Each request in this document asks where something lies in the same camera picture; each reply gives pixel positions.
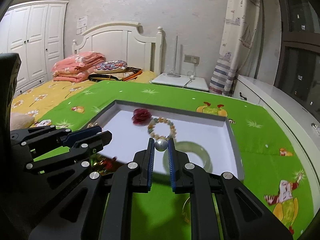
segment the drawer handle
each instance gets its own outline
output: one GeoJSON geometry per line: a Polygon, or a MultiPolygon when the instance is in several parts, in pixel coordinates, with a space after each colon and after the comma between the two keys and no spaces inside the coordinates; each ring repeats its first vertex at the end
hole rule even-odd
{"type": "Polygon", "coordinates": [[[241,98],[243,98],[243,100],[247,101],[247,98],[244,97],[241,92],[239,93],[239,95],[240,95],[241,98]]]}

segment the power outlet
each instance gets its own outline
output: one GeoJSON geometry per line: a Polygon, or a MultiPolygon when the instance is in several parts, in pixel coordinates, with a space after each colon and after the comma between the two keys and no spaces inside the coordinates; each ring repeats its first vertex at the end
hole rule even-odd
{"type": "Polygon", "coordinates": [[[195,65],[198,65],[199,64],[199,60],[200,60],[199,57],[191,56],[191,55],[184,55],[183,62],[188,62],[188,63],[192,63],[192,64],[195,64],[195,65]]]}

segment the curtain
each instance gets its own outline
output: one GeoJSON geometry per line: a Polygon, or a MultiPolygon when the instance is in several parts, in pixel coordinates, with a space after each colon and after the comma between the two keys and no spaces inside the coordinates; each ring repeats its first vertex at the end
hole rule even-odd
{"type": "Polygon", "coordinates": [[[209,85],[211,93],[230,96],[238,71],[244,65],[252,65],[248,62],[251,58],[257,58],[253,57],[252,53],[250,58],[248,56],[254,48],[253,43],[258,44],[260,48],[259,41],[255,39],[260,5],[261,0],[228,0],[220,56],[209,85]]]}

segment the pink folded blanket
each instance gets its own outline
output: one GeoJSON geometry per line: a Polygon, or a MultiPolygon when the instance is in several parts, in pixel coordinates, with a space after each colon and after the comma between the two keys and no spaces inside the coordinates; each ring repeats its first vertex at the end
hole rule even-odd
{"type": "Polygon", "coordinates": [[[82,82],[88,79],[88,76],[93,72],[93,68],[94,66],[79,73],[60,74],[59,76],[55,76],[53,81],[70,81],[75,83],[82,82]]]}
{"type": "Polygon", "coordinates": [[[68,67],[79,67],[83,68],[86,67],[86,64],[91,63],[98,58],[106,60],[105,56],[98,52],[81,52],[79,54],[71,55],[70,57],[67,57],[63,60],[58,61],[54,64],[52,68],[52,72],[59,70],[59,69],[65,69],[68,67]]]}
{"type": "Polygon", "coordinates": [[[97,59],[85,64],[83,67],[73,66],[73,67],[66,67],[66,68],[57,69],[53,72],[52,76],[56,77],[56,76],[60,76],[60,75],[65,76],[65,74],[80,73],[80,72],[82,72],[86,69],[92,68],[92,67],[96,66],[97,64],[104,62],[104,61],[105,61],[104,57],[98,57],[97,59]]]}

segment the bed headboard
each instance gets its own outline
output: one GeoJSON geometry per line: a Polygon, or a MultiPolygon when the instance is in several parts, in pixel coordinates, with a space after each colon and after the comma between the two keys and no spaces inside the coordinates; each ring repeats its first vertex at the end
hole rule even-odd
{"type": "Polygon", "coordinates": [[[124,60],[128,66],[161,71],[162,27],[158,27],[155,37],[142,36],[140,23],[119,21],[96,25],[82,33],[83,40],[77,45],[73,40],[72,53],[96,51],[104,54],[108,61],[124,60]]]}

